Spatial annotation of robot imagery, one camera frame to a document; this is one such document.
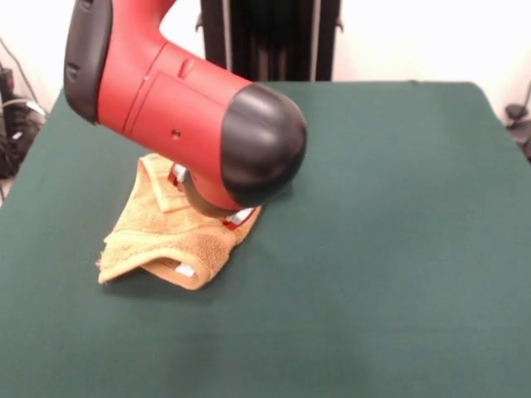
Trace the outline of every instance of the cable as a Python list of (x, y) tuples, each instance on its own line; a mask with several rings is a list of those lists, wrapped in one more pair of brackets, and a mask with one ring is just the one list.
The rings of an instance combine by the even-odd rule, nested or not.
[(525, 95), (525, 100), (524, 102), (522, 103), (522, 106), (524, 108), (527, 108), (528, 104), (529, 104), (529, 99), (531, 98), (531, 80), (529, 81), (528, 83), (528, 93)]
[(45, 118), (48, 117), (48, 113), (37, 102), (31, 99), (28, 99), (28, 98), (10, 99), (9, 101), (6, 101), (2, 104), (2, 108), (5, 108), (6, 106), (9, 106), (9, 105), (14, 105), (14, 104), (24, 104), (29, 109), (36, 111), (38, 114), (41, 114)]
[(15, 64), (17, 64), (17, 68), (20, 71), (20, 74), (22, 76), (22, 79), (24, 80), (24, 83), (26, 83), (27, 89), (30, 91), (33, 100), (38, 103), (39, 101), (37, 100), (37, 96), (35, 95), (35, 92), (33, 91), (32, 85), (30, 85), (30, 82), (28, 81), (28, 79), (26, 77), (26, 74), (24, 73), (24, 69), (20, 65), (20, 62), (18, 61), (18, 59), (13, 55), (13, 53), (6, 46), (6, 43), (2, 40), (1, 37), (0, 37), (0, 45), (2, 45), (2, 47), (6, 51), (6, 53), (13, 59)]

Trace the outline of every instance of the red plastic housing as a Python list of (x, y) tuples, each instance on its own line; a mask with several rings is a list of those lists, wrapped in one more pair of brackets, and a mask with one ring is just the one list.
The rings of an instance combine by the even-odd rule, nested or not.
[(251, 82), (167, 41), (160, 23), (174, 0), (113, 0), (100, 85), (100, 124), (189, 169), (203, 198), (240, 210), (223, 186), (222, 121)]

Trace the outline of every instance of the green tablecloth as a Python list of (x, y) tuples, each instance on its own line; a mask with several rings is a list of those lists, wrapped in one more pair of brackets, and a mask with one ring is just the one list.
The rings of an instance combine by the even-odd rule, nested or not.
[(0, 209), (0, 396), (531, 396), (531, 170), (468, 84), (271, 84), (290, 194), (207, 289), (95, 261), (145, 151), (61, 96)]

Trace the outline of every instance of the towel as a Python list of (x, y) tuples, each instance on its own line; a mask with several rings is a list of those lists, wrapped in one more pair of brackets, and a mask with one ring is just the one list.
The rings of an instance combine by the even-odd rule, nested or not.
[(104, 284), (139, 267), (188, 290), (210, 282), (248, 235), (261, 208), (239, 228), (195, 211), (168, 181), (173, 163), (155, 153), (140, 158), (133, 190), (104, 239), (97, 262)]

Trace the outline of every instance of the black metal stand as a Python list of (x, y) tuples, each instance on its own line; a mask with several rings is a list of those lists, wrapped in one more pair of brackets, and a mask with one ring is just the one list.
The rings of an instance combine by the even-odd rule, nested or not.
[(340, 0), (202, 0), (201, 6), (210, 62), (253, 81), (331, 80)]

